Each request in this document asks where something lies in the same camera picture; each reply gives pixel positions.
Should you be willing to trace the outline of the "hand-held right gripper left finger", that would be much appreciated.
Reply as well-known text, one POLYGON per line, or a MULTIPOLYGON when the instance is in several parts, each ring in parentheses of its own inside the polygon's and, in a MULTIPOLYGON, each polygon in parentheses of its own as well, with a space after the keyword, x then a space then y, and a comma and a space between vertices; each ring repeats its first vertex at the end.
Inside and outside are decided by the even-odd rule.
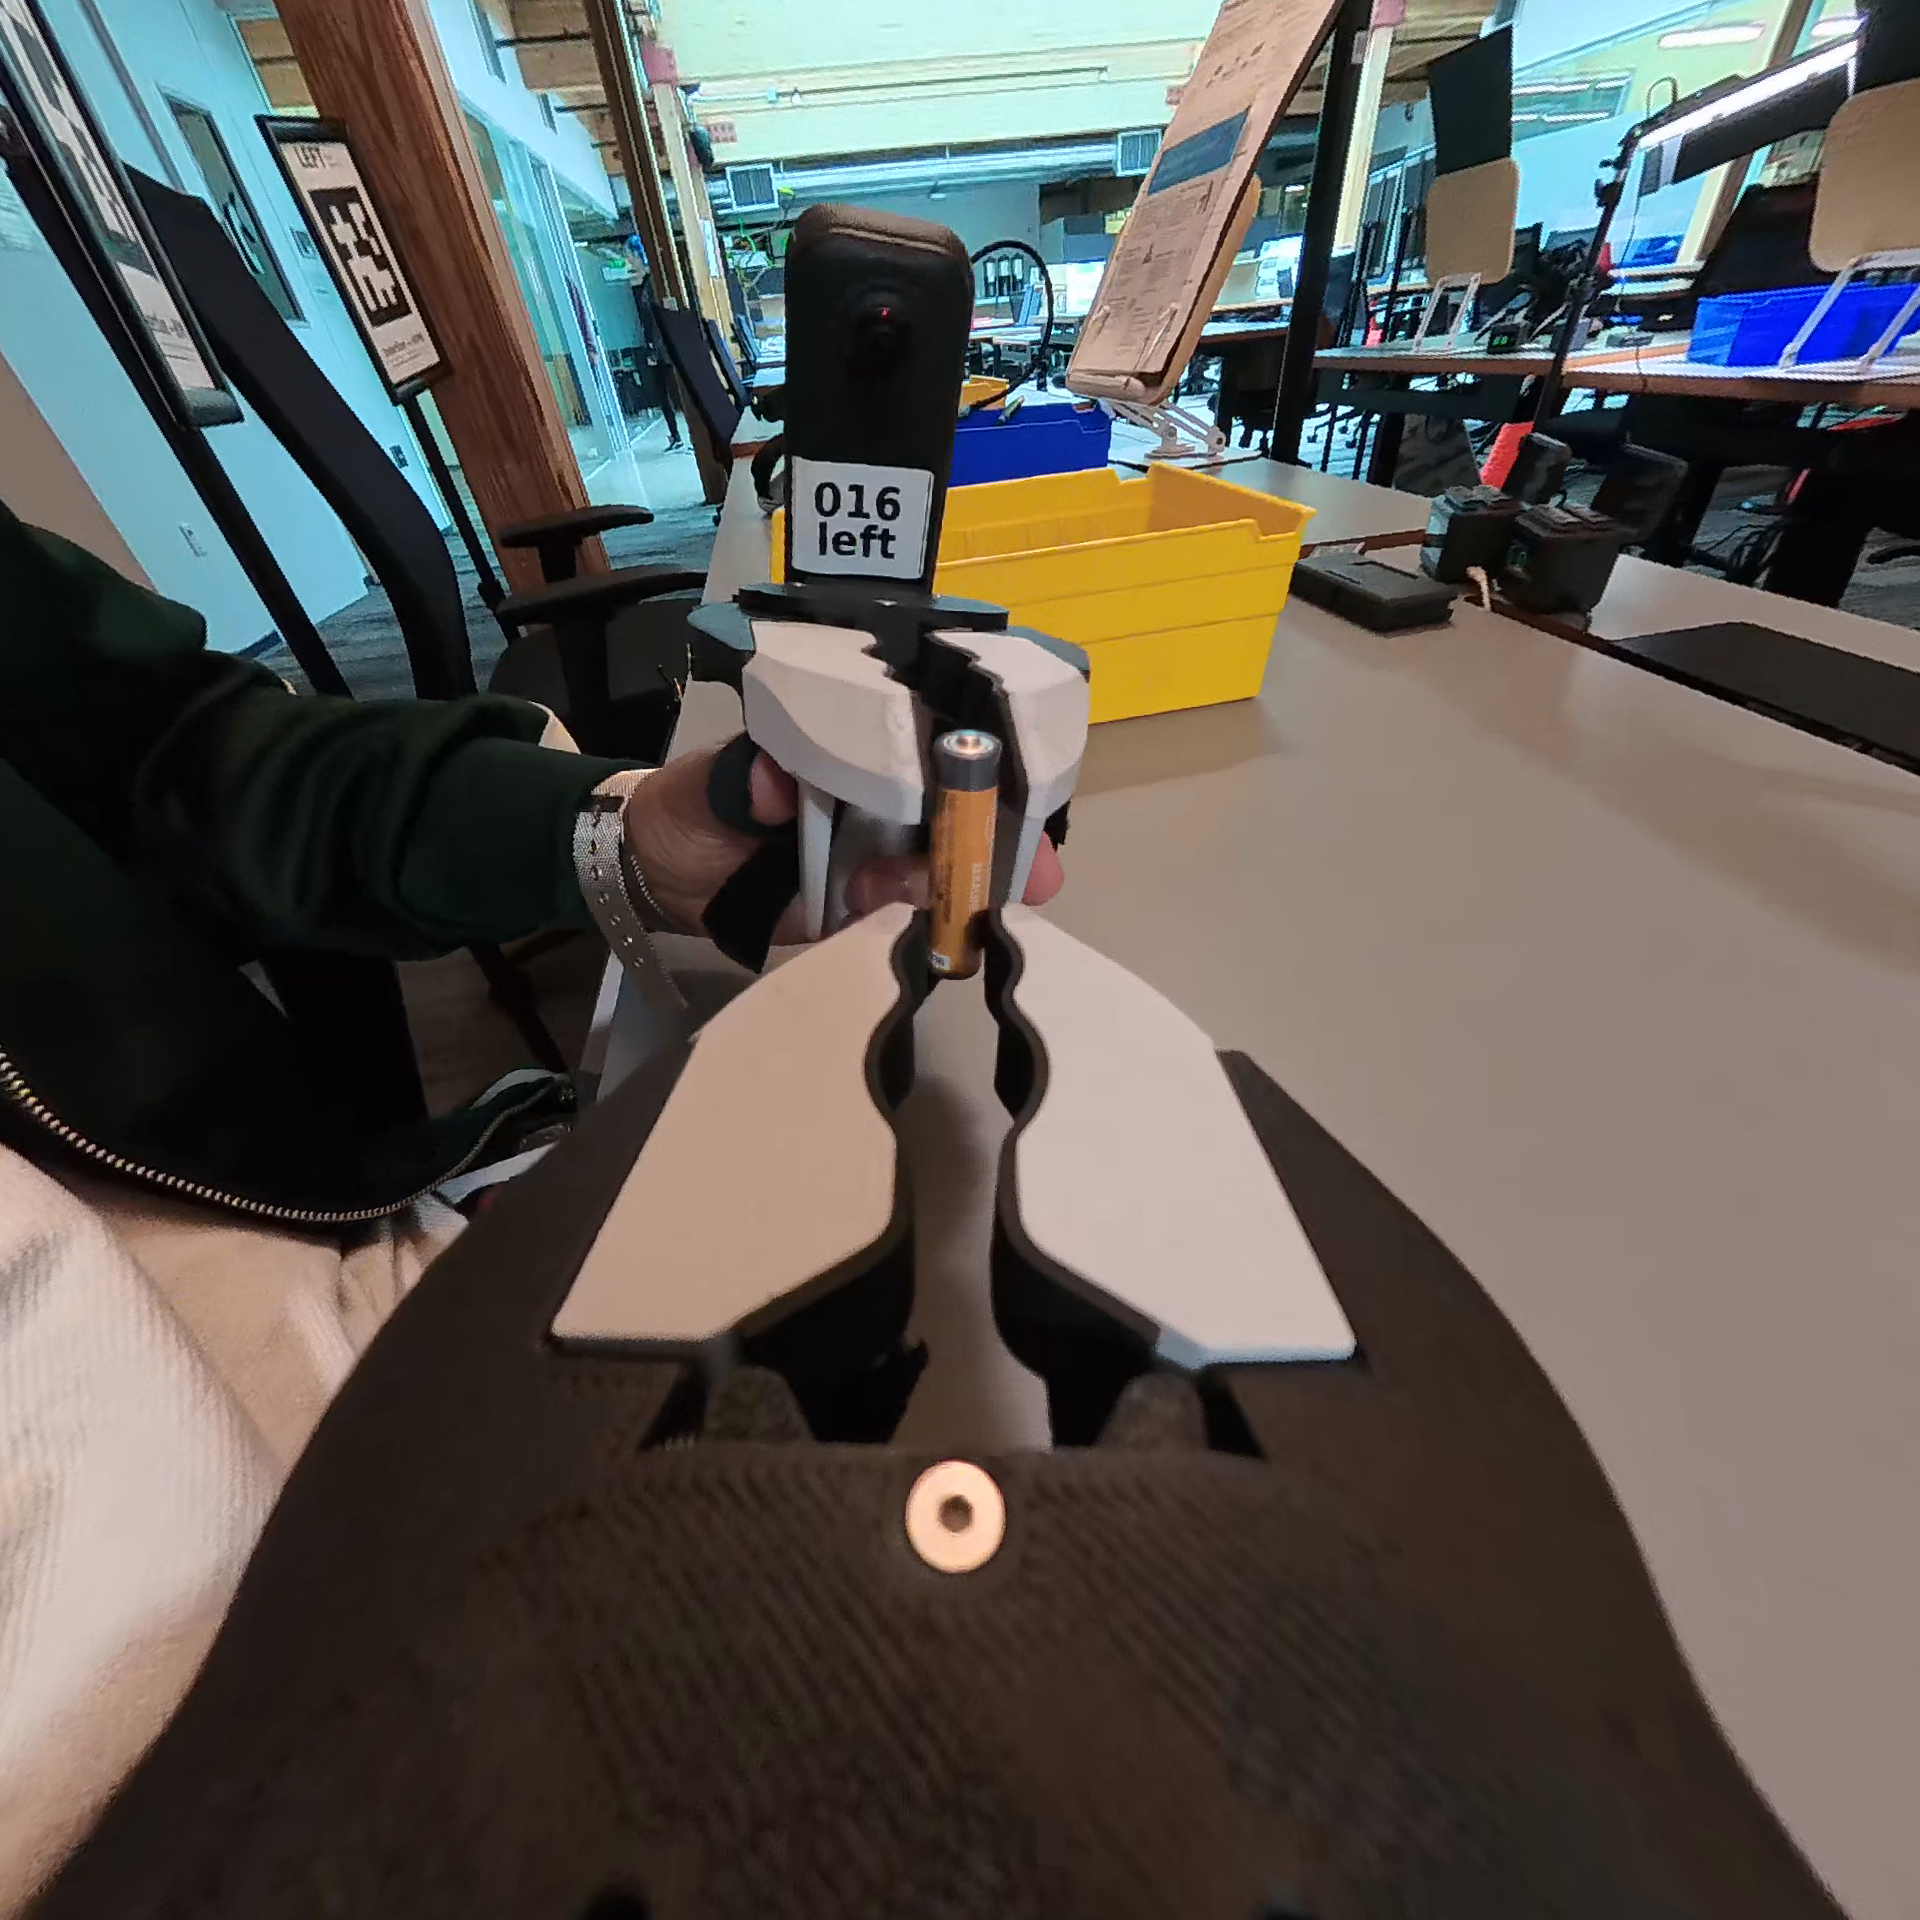
POLYGON ((921 918, 881 908, 782 963, 691 1044, 550 1332, 568 1351, 861 1373, 913 1296, 895 1139, 921 918))

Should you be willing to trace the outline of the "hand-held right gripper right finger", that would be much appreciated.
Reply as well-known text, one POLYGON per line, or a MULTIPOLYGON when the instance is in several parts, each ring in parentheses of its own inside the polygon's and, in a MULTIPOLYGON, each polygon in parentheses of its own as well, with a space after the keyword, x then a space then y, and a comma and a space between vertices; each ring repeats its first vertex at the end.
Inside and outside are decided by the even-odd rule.
POLYGON ((1038 1062, 1013 1227, 1046 1276, 1187 1371, 1358 1340, 1208 1032, 1109 955, 1006 912, 1004 1036, 1038 1062))

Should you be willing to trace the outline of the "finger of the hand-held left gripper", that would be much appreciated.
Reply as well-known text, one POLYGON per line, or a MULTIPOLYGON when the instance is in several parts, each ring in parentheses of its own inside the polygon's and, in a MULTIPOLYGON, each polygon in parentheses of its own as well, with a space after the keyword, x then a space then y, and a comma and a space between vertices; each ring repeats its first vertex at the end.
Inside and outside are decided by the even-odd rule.
POLYGON ((749 739, 799 784, 892 826, 923 822, 923 715, 872 636, 751 616, 740 674, 749 739))
POLYGON ((921 706, 935 736, 998 741, 1000 802, 1023 822, 1067 804, 1088 747, 1091 661, 1031 629, 936 629, 921 642, 921 706))

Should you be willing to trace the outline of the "orange and black battery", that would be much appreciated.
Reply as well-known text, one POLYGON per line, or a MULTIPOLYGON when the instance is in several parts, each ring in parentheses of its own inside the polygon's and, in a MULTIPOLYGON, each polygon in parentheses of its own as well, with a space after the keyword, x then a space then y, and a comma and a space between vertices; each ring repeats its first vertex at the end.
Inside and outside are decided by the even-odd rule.
POLYGON ((1000 743, 979 726, 929 741, 935 807, 928 829, 928 971, 972 975, 976 922, 992 900, 1000 743))

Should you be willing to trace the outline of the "yellow plastic bin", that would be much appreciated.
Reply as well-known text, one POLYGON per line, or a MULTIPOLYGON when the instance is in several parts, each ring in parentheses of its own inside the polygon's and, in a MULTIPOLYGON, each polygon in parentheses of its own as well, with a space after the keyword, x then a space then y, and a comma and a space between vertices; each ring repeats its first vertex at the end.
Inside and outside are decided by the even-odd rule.
POLYGON ((1091 723, 1256 696, 1311 507, 1207 470, 957 487, 935 589, 1077 644, 1091 723))

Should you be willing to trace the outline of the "person's left forearm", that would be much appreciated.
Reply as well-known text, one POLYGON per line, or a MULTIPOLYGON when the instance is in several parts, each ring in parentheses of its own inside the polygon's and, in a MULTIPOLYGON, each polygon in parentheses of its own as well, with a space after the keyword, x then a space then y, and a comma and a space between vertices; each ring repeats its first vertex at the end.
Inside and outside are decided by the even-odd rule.
POLYGON ((180 904, 248 948, 422 960, 582 928, 573 827, 617 759, 532 703, 297 695, 208 654, 139 687, 129 822, 180 904))

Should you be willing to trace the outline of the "black desk mat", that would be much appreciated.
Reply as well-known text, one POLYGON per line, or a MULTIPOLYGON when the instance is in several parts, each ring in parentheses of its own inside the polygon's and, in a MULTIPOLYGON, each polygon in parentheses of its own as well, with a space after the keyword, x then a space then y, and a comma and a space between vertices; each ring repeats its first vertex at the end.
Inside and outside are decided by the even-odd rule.
POLYGON ((1663 682, 1918 772, 1918 674, 1750 622, 1603 639, 1663 682))

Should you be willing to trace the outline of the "person's left hand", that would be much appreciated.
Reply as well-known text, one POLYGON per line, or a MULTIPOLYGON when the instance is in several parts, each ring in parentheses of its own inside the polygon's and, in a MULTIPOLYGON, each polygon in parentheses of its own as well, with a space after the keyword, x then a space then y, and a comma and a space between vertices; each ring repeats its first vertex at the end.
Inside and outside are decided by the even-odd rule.
MULTIPOLYGON (((708 744, 672 759, 633 789, 621 822, 630 863, 663 923, 672 931, 703 931, 703 912, 748 859, 772 845, 769 838, 726 822, 711 804, 712 764, 723 747, 708 744)), ((779 762, 751 755, 748 768, 749 816, 756 826, 782 829, 797 820, 799 789, 779 762)), ((1027 904, 1049 904, 1064 886, 1061 850, 1043 837, 1023 886, 1027 904)), ((875 854, 847 877, 847 914, 863 918, 884 904, 928 904, 928 859, 918 852, 875 854)), ((774 933, 774 943, 805 940, 803 904, 790 902, 774 933)))

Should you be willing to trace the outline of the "blue plastic bin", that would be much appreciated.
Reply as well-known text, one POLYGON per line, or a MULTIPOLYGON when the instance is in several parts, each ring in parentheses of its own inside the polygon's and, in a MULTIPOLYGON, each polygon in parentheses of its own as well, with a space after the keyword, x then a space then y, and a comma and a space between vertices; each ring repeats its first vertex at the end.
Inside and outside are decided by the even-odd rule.
POLYGON ((1104 404, 1013 395, 960 415, 948 487, 1080 472, 1104 468, 1111 455, 1112 415, 1104 404))
POLYGON ((1852 279, 1717 294, 1695 307, 1686 362, 1703 368, 1857 363, 1918 327, 1910 282, 1852 279))

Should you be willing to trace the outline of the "silver mesh wristwatch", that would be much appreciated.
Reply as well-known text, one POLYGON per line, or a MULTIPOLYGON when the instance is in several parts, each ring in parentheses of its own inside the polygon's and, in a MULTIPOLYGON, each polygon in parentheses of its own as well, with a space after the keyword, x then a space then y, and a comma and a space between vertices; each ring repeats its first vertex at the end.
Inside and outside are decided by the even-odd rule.
POLYGON ((572 862, 619 983, 636 989, 653 1020, 684 1026, 687 1003, 656 946, 656 933, 672 931, 675 922, 633 859, 627 822, 628 804, 653 774, 614 772, 585 798, 572 829, 572 862))

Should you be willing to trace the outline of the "document stand with board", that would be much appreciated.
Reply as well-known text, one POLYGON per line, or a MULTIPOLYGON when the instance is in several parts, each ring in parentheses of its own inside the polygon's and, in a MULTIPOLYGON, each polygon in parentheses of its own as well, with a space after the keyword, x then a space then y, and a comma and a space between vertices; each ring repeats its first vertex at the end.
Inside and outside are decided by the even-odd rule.
POLYGON ((1224 2, 1078 327, 1073 397, 1155 435, 1149 464, 1215 462, 1208 415, 1180 404, 1232 260, 1256 215, 1256 164, 1326 44, 1334 2, 1224 2))
POLYGON ((1424 204, 1428 296, 1413 349, 1465 343, 1480 287, 1513 269, 1518 204, 1520 166, 1510 156, 1435 173, 1424 204))
POLYGON ((1798 368, 1843 293, 1871 272, 1918 267, 1918 80, 1857 92, 1822 146, 1807 256, 1831 284, 1777 366, 1798 368))

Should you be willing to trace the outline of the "flat black device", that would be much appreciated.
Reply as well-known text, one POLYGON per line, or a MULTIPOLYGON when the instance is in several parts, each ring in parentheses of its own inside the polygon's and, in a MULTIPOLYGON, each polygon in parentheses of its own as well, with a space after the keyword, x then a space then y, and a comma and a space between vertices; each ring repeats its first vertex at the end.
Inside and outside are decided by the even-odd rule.
POLYGON ((1379 636, 1445 629, 1456 604, 1454 588, 1419 568, 1333 548, 1296 562, 1288 596, 1379 636))

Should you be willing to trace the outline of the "black office chair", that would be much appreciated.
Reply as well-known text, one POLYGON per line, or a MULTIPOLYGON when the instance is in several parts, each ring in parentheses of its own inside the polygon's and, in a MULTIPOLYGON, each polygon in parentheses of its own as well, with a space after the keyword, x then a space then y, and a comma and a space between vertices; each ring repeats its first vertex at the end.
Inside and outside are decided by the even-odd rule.
MULTIPOLYGON (((416 695, 473 695, 456 566, 421 495, 259 290, 212 210, 139 172, 127 181, 221 372, 388 594, 416 695)), ((687 616, 703 575, 686 566, 580 572, 592 536, 648 519, 640 507, 585 507, 517 520, 495 536, 497 550, 535 550, 544 578, 495 604, 507 650, 487 685, 548 709, 587 755, 657 766, 681 718, 687 616)))

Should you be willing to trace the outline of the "beige trousers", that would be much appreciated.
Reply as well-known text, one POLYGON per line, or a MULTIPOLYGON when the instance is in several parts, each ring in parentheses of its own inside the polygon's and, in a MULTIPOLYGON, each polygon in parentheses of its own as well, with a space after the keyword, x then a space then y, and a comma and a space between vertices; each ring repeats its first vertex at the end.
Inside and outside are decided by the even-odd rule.
POLYGON ((173 1717, 307 1439, 462 1229, 433 1196, 293 1229, 4 1149, 4 1916, 173 1717))

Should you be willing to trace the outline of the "wooden post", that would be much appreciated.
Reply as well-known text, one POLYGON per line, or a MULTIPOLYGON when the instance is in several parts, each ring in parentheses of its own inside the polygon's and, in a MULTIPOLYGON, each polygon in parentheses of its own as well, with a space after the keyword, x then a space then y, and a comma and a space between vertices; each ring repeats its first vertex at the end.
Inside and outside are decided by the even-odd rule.
POLYGON ((436 406, 491 536, 587 504, 580 467, 422 2, 276 2, 317 112, 352 135, 447 356, 436 406))

